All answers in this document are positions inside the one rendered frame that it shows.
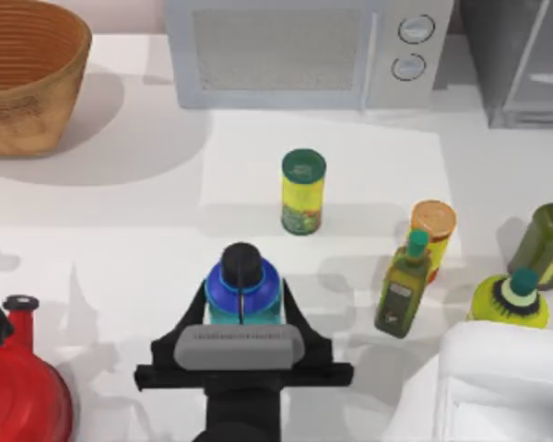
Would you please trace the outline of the blue bottle with black cap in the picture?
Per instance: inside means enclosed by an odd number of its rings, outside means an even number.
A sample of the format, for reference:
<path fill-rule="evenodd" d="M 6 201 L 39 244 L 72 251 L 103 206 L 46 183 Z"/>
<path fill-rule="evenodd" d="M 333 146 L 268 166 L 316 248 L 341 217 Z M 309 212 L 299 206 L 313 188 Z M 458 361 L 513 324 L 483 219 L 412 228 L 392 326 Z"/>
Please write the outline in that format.
<path fill-rule="evenodd" d="M 214 325 L 277 325 L 282 322 L 282 278 L 247 242 L 223 250 L 205 280 L 209 320 Z"/>

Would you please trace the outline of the pale grey rounded box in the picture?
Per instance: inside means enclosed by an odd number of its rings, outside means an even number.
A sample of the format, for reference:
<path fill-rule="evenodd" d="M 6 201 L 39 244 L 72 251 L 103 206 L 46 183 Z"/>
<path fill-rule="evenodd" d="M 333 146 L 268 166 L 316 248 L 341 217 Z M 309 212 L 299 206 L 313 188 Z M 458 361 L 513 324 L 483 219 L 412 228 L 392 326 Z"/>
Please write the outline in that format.
<path fill-rule="evenodd" d="M 194 325 L 174 346 L 174 361 L 191 371 L 290 369 L 305 355 L 292 325 Z"/>

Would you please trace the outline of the small green oil bottle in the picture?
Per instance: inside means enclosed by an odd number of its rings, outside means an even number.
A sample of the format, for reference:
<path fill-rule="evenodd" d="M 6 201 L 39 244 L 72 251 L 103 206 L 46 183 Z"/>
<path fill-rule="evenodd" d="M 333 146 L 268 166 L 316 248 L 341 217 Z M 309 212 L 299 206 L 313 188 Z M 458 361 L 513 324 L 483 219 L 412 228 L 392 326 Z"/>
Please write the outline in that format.
<path fill-rule="evenodd" d="M 397 249 L 382 281 L 375 327 L 396 338 L 405 338 L 428 284 L 431 259 L 429 233 L 412 229 L 406 243 Z"/>

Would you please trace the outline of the yellow can with green lid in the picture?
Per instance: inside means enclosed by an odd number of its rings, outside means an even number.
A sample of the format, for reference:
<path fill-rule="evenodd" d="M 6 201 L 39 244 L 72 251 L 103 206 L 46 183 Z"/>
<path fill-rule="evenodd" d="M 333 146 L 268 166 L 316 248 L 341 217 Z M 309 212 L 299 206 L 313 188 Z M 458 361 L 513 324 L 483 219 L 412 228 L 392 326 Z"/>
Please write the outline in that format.
<path fill-rule="evenodd" d="M 297 236 L 315 233 L 322 224 L 326 161 L 317 151 L 298 148 L 281 163 L 281 223 Z"/>

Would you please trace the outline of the red bottle with black cap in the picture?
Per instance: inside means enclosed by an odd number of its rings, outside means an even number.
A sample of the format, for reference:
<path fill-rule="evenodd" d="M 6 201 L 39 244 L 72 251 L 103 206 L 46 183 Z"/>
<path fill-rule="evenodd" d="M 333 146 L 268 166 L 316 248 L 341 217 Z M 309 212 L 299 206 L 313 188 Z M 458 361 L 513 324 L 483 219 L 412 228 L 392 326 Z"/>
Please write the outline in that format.
<path fill-rule="evenodd" d="M 72 442 L 74 406 L 60 373 L 33 349 L 36 297 L 0 309 L 0 442 Z"/>

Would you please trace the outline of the yellow can with orange lid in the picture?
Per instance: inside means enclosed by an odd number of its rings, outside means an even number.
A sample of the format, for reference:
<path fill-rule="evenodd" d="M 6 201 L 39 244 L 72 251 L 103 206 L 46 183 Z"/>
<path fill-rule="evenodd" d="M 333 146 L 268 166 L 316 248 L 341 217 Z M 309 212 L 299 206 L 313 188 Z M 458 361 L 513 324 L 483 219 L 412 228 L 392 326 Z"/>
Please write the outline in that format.
<path fill-rule="evenodd" d="M 409 230 L 405 242 L 414 229 L 425 230 L 429 234 L 428 251 L 430 268 L 428 284 L 430 285 L 440 270 L 441 260 L 456 227 L 457 217 L 452 207 L 439 200 L 423 200 L 416 203 L 412 209 Z"/>

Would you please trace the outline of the yellow-green bottle with green cap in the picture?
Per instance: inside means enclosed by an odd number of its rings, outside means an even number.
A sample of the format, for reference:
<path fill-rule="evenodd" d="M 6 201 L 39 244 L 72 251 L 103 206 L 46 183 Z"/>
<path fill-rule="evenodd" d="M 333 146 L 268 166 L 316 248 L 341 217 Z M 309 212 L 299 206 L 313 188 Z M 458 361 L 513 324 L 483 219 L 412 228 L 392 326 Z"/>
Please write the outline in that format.
<path fill-rule="evenodd" d="M 466 319 L 545 329 L 549 310 L 537 287 L 538 275 L 528 268 L 492 275 L 476 288 Z"/>

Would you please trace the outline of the pale microwave oven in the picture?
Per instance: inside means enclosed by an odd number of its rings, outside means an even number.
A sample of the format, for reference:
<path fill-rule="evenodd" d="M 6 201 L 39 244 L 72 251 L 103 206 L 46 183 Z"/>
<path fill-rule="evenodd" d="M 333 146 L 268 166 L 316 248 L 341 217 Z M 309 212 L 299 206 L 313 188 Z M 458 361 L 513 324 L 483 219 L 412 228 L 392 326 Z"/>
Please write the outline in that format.
<path fill-rule="evenodd" d="M 454 0 L 370 0 L 378 15 L 375 64 L 367 110 L 416 109 L 429 103 L 442 47 L 453 11 Z M 433 35 L 420 44 L 407 44 L 398 36 L 398 27 L 407 17 L 430 16 L 436 24 Z M 392 62 L 410 53 L 422 55 L 427 70 L 411 82 L 396 80 Z"/>

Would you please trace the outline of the large dark green bottle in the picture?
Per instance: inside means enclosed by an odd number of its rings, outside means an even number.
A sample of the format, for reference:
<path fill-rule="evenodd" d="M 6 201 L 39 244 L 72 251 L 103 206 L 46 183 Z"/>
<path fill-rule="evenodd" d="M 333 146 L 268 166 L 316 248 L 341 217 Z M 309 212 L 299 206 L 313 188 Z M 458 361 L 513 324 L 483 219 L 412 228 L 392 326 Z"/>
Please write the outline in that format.
<path fill-rule="evenodd" d="M 553 289 L 553 203 L 535 209 L 523 238 L 507 265 L 508 273 L 533 270 L 540 291 Z"/>

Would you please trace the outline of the pale microwave door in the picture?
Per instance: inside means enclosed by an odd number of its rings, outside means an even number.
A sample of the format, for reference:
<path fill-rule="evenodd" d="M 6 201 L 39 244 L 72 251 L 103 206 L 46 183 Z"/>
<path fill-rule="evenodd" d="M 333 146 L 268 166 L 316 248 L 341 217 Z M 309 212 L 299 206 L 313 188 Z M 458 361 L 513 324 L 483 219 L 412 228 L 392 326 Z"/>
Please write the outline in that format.
<path fill-rule="evenodd" d="M 370 0 L 165 0 L 186 109 L 355 109 L 363 101 Z"/>

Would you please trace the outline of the round microwave knob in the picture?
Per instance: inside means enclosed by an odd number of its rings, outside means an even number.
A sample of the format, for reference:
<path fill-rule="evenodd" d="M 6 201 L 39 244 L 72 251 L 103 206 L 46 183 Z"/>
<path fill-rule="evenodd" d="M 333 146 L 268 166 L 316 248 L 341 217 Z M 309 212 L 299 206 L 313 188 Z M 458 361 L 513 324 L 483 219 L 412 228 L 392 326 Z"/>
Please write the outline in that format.
<path fill-rule="evenodd" d="M 407 17 L 398 27 L 398 36 L 407 44 L 420 44 L 427 41 L 435 29 L 435 21 L 428 15 Z"/>
<path fill-rule="evenodd" d="M 391 64 L 393 77 L 401 82 L 411 82 L 419 79 L 427 70 L 425 58 L 417 53 L 396 58 Z"/>

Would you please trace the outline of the woven brown basket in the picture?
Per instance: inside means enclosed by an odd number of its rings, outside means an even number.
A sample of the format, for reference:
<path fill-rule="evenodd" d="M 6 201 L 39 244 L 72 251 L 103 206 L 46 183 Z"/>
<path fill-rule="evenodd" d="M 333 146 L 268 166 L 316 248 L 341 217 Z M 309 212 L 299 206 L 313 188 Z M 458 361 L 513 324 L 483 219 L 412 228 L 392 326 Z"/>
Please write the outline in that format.
<path fill-rule="evenodd" d="M 92 33 L 76 13 L 43 0 L 0 0 L 0 157 L 60 143 L 84 78 Z"/>

